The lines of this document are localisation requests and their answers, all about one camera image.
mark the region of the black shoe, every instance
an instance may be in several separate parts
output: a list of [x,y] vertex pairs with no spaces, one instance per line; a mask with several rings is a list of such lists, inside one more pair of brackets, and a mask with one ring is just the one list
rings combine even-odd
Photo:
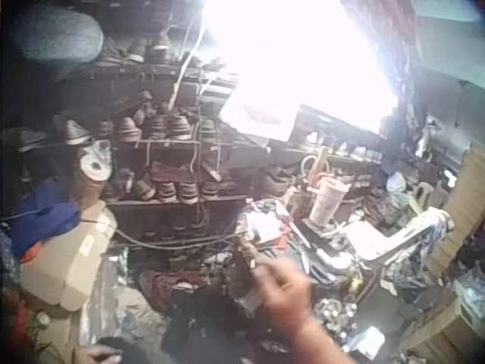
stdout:
[[175,190],[174,182],[159,182],[156,184],[157,197],[163,203],[171,203],[177,201],[177,192]]
[[175,209],[168,219],[173,231],[181,233],[187,229],[187,218],[184,209]]
[[164,140],[167,138],[167,132],[167,119],[164,115],[155,115],[149,119],[149,139]]
[[170,38],[165,32],[159,33],[152,41],[150,48],[150,62],[153,64],[163,64],[167,59],[167,54],[170,51]]
[[192,127],[185,116],[172,116],[170,118],[170,135],[175,140],[191,140]]
[[35,131],[31,129],[22,129],[20,132],[20,147],[19,152],[27,152],[31,149],[41,146],[47,139],[47,133],[43,131]]
[[208,216],[198,209],[193,209],[189,217],[191,234],[194,237],[204,237],[207,233]]
[[158,223],[158,236],[163,241],[175,240],[174,231],[172,230],[171,225],[168,224],[166,221],[160,221]]
[[146,119],[153,118],[157,114],[157,109],[151,102],[145,102],[133,116],[136,125],[141,127]]
[[152,187],[149,179],[144,177],[141,180],[135,182],[133,186],[133,191],[136,196],[142,201],[149,201],[155,195],[155,188]]
[[69,146],[76,146],[86,142],[91,136],[89,131],[81,127],[76,121],[68,120],[66,122],[66,144]]
[[217,130],[215,128],[215,124],[210,119],[202,120],[200,123],[200,134],[202,141],[206,143],[215,143],[217,142]]
[[133,182],[135,174],[129,168],[122,168],[115,171],[112,182],[123,191],[123,193],[130,193],[133,189]]
[[117,130],[118,138],[125,143],[135,143],[142,138],[142,131],[132,118],[123,118]]
[[98,123],[95,137],[97,139],[110,139],[113,135],[113,121],[103,120]]
[[112,182],[107,182],[101,193],[101,199],[106,201],[106,203],[117,202],[123,196],[124,192],[121,188]]
[[106,37],[103,43],[103,48],[96,60],[96,65],[99,67],[121,66],[123,58],[121,52],[116,48],[116,44],[112,38]]
[[197,184],[188,184],[186,182],[179,182],[177,184],[177,192],[179,199],[187,205],[193,205],[199,201],[199,191]]
[[145,53],[148,41],[145,38],[138,38],[127,50],[127,60],[134,63],[145,63]]

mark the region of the blue cloth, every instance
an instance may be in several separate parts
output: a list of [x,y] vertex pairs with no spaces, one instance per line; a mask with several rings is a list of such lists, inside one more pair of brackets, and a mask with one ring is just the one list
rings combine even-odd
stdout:
[[65,188],[52,179],[40,184],[17,213],[36,210],[39,211],[16,219],[12,225],[12,251],[17,259],[38,241],[66,234],[81,220],[81,211],[67,201]]

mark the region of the spool of thread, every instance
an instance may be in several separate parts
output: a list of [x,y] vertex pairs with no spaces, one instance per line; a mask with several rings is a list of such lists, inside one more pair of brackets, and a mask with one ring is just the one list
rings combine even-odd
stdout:
[[111,175],[111,152],[109,142],[101,140],[77,153],[77,163],[70,185],[69,199],[86,210],[98,200],[106,181]]
[[339,208],[345,194],[349,192],[349,186],[334,178],[324,177],[320,180],[318,190],[313,192],[317,194],[317,198],[309,218],[312,223],[324,228]]

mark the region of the bucket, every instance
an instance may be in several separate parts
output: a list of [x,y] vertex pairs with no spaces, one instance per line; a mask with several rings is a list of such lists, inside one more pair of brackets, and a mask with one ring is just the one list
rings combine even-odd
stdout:
[[343,197],[349,192],[349,186],[334,178],[324,177],[320,180],[319,189],[314,192],[317,198],[309,218],[313,224],[324,228],[339,208]]

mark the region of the shoe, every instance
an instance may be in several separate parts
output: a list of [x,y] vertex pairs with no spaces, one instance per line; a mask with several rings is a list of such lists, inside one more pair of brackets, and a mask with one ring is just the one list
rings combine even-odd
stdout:
[[221,191],[223,191],[225,196],[233,195],[235,193],[235,188],[236,184],[232,181],[212,182],[211,180],[208,180],[204,182],[204,185],[202,186],[201,195],[205,201],[214,201],[217,200]]
[[164,140],[167,138],[167,119],[164,115],[155,115],[149,120],[149,135],[152,140]]
[[347,143],[341,144],[337,149],[333,148],[334,154],[339,155],[341,157],[346,157],[349,155],[349,150],[347,148]]
[[161,221],[158,223],[158,236],[163,241],[175,240],[174,231],[172,230],[170,224],[168,224],[166,221]]
[[142,138],[142,131],[132,118],[123,118],[118,126],[118,138],[125,143],[135,143]]
[[66,123],[66,144],[69,146],[76,146],[86,142],[91,136],[89,131],[81,127],[76,121],[68,120]]
[[207,232],[208,219],[202,211],[193,209],[189,216],[189,226],[194,237],[203,237]]
[[157,114],[157,108],[151,102],[145,102],[133,116],[136,125],[141,127],[146,119],[153,118]]
[[117,202],[123,196],[124,192],[121,188],[112,182],[106,183],[105,188],[101,193],[101,199],[107,203]]
[[47,139],[47,133],[43,131],[35,131],[31,129],[22,129],[20,132],[20,147],[19,152],[27,152],[37,146],[42,145],[42,142]]
[[123,193],[130,193],[133,189],[133,181],[135,180],[135,174],[129,168],[122,168],[114,173],[112,177],[113,183]]
[[261,185],[261,197],[263,199],[283,197],[288,187],[294,183],[295,178],[291,174],[287,174],[282,168],[269,168]]
[[170,119],[172,139],[175,140],[191,140],[192,127],[185,116],[172,116]]
[[148,201],[153,198],[155,195],[155,188],[152,187],[150,181],[147,178],[143,178],[135,182],[133,186],[133,192],[140,198],[142,201]]
[[217,130],[215,128],[215,124],[210,119],[205,119],[201,121],[200,124],[200,134],[202,141],[206,143],[215,143],[217,142]]
[[116,48],[116,43],[112,38],[105,38],[103,48],[96,60],[96,65],[99,67],[112,67],[121,66],[123,64],[123,58],[121,57],[120,50]]
[[138,38],[127,50],[127,60],[134,63],[145,63],[145,53],[148,41],[145,38]]
[[163,203],[171,203],[177,201],[177,192],[175,190],[174,182],[160,182],[156,184],[157,197]]
[[182,210],[182,209],[174,210],[174,213],[169,216],[168,220],[170,222],[170,226],[172,230],[176,231],[177,233],[180,233],[187,229],[187,219],[186,219],[185,210]]
[[159,33],[152,41],[150,48],[150,61],[153,64],[163,64],[171,48],[171,42],[165,32]]
[[110,139],[113,135],[113,121],[103,120],[98,123],[98,127],[95,131],[95,137],[97,139]]
[[177,184],[179,199],[187,205],[193,205],[199,201],[199,192],[196,184],[180,182]]

